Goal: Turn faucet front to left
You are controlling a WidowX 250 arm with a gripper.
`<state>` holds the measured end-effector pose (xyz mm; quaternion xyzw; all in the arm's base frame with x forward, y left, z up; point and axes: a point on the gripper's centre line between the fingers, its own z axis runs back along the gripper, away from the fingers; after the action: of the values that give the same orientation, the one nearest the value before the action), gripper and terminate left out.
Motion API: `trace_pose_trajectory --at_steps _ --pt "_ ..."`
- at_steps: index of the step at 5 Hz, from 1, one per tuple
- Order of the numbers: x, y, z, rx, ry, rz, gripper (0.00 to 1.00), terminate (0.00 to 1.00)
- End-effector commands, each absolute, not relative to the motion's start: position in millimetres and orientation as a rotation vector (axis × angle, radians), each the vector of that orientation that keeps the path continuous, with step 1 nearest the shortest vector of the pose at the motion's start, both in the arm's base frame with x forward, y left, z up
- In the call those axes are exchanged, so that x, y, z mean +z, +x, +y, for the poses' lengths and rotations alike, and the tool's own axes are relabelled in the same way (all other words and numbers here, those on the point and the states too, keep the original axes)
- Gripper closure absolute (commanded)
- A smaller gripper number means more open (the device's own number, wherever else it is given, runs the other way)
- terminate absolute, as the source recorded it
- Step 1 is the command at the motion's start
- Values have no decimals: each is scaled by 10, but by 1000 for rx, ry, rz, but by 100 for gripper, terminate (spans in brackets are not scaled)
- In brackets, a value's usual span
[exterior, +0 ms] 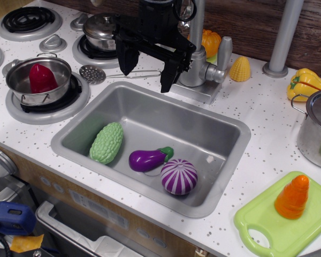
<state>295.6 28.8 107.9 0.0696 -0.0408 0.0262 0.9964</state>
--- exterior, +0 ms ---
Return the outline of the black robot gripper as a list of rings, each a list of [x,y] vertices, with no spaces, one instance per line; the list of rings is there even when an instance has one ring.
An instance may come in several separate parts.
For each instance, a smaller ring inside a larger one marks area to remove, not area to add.
[[[192,13],[188,18],[180,16],[182,1],[139,1],[137,17],[117,14],[113,38],[120,70],[129,75],[136,67],[139,52],[162,60],[161,93],[170,91],[179,74],[188,71],[195,45],[181,35],[179,22],[194,19],[197,8],[191,1]]]

